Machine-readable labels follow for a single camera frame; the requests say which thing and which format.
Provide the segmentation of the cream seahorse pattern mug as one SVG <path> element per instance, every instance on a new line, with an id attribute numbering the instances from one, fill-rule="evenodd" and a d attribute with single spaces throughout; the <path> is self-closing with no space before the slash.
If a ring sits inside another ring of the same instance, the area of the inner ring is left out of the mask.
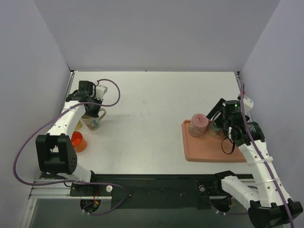
<path id="1" fill-rule="evenodd" d="M 100 108 L 99 112 L 101 112 L 101 115 L 98 117 L 90 117 L 88 115 L 83 115 L 81 117 L 81 121 L 91 131 L 97 130 L 100 127 L 100 122 L 106 115 L 106 110 L 104 108 Z"/>

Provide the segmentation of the yellow mug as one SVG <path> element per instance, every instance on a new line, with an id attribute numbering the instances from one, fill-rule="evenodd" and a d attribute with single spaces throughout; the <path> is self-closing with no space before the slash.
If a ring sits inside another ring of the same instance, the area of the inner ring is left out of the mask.
<path id="1" fill-rule="evenodd" d="M 75 130 L 78 130 L 82 127 L 82 122 L 81 120 L 78 121 L 78 123 L 76 124 Z"/>

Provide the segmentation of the pink ghost pattern mug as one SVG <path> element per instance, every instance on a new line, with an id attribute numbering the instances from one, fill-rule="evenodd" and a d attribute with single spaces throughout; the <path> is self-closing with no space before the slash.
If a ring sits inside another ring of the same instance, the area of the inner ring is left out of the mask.
<path id="1" fill-rule="evenodd" d="M 201 137 L 206 131 L 210 120 L 204 114 L 194 114 L 190 120 L 188 133 L 192 137 Z"/>

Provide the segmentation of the orange mug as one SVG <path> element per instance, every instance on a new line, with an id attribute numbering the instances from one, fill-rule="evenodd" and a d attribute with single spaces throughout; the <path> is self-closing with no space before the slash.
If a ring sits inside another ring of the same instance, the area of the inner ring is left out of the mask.
<path id="1" fill-rule="evenodd" d="M 71 143 L 74 147 L 75 152 L 82 152 L 87 147 L 87 142 L 86 142 L 85 138 L 78 131 L 73 132 L 72 138 L 71 138 Z"/>

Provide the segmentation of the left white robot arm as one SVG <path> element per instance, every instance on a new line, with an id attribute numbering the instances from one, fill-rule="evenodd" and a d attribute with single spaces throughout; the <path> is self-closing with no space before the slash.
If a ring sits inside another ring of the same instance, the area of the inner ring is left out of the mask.
<path id="1" fill-rule="evenodd" d="M 81 190 L 88 196 L 97 192 L 98 184 L 91 179 L 92 172 L 78 164 L 71 138 L 83 115 L 98 117 L 106 92 L 105 86 L 80 81 L 78 89 L 67 96 L 64 109 L 53 126 L 45 135 L 36 138 L 40 170 L 69 180 L 82 181 Z"/>

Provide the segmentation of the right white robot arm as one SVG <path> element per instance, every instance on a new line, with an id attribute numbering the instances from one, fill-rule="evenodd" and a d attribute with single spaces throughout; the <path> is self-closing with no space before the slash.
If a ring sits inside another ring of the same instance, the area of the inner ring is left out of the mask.
<path id="1" fill-rule="evenodd" d="M 217 194 L 227 193 L 246 210 L 256 228 L 274 228 L 289 224 L 303 212 L 300 202 L 294 201 L 281 183 L 272 164 L 265 136 L 256 122 L 245 114 L 244 101 L 221 98 L 207 115 L 211 123 L 221 129 L 226 139 L 244 156 L 256 184 L 251 189 L 231 171 L 215 174 L 212 182 Z"/>

